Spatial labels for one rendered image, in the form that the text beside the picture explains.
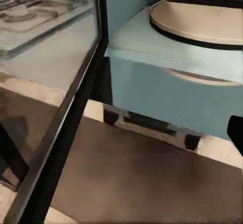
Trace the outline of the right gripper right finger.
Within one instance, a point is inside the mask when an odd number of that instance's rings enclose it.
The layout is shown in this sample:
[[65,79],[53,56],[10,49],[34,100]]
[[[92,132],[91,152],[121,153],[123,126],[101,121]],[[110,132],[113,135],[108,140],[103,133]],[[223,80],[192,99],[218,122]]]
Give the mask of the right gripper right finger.
[[243,117],[235,115],[230,117],[227,134],[243,156]]

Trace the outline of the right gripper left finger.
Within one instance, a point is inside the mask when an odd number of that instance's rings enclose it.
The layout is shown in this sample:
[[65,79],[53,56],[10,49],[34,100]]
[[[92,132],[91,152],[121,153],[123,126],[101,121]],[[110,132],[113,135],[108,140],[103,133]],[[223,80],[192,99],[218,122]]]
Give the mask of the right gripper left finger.
[[0,177],[26,135],[22,116],[0,121]]

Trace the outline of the microwave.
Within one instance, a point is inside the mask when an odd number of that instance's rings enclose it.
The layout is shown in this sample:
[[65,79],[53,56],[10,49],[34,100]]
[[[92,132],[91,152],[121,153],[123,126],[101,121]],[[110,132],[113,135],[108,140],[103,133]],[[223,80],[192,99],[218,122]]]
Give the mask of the microwave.
[[243,0],[0,0],[0,224],[44,223],[107,48],[243,74]]

